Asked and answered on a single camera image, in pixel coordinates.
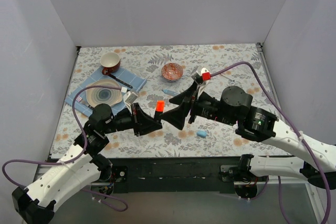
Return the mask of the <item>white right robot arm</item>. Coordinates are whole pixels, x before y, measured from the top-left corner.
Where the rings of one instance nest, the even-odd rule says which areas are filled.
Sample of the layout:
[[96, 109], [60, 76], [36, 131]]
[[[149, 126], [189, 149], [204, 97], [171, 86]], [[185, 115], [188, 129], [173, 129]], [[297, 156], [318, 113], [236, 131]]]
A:
[[259, 157], [242, 155], [235, 168], [236, 179], [251, 180], [253, 177], [284, 176], [305, 180], [310, 184], [335, 189], [335, 146], [296, 133], [292, 127], [276, 115], [253, 106], [252, 95], [238, 86], [222, 91], [220, 100], [207, 93], [198, 94], [193, 83], [186, 91], [170, 99], [177, 107], [164, 112], [161, 119], [182, 130], [185, 118], [192, 124], [199, 116], [230, 126], [236, 125], [235, 133], [244, 139], [277, 147], [290, 157]]

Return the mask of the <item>black orange marker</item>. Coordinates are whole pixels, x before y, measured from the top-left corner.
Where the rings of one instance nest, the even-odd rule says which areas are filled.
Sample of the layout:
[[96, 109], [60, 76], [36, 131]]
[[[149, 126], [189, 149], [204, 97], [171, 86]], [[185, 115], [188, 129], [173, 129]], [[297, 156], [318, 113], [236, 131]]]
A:
[[154, 119], [156, 120], [156, 121], [158, 121], [159, 119], [160, 119], [160, 115], [162, 114], [162, 112], [160, 112], [160, 111], [155, 111], [155, 114], [154, 114]]

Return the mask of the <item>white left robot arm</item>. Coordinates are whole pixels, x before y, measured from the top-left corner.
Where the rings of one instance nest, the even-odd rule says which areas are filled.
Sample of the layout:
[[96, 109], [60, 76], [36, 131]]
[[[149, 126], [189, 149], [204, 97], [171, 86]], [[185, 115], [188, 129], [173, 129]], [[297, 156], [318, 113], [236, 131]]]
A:
[[136, 136], [162, 128], [164, 101], [158, 101], [154, 117], [134, 103], [113, 115], [107, 104], [99, 104], [67, 153], [38, 180], [12, 193], [15, 210], [26, 223], [50, 223], [57, 209], [91, 182], [109, 182], [112, 163], [100, 152], [109, 143], [107, 134], [132, 129]]

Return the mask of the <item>orange pen cap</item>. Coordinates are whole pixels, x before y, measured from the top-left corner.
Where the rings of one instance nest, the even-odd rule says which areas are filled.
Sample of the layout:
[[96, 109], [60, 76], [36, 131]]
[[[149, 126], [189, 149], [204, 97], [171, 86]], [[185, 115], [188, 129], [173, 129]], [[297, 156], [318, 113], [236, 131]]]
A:
[[157, 101], [156, 103], [156, 111], [157, 112], [163, 112], [164, 111], [164, 107], [165, 107], [165, 103], [163, 100]]

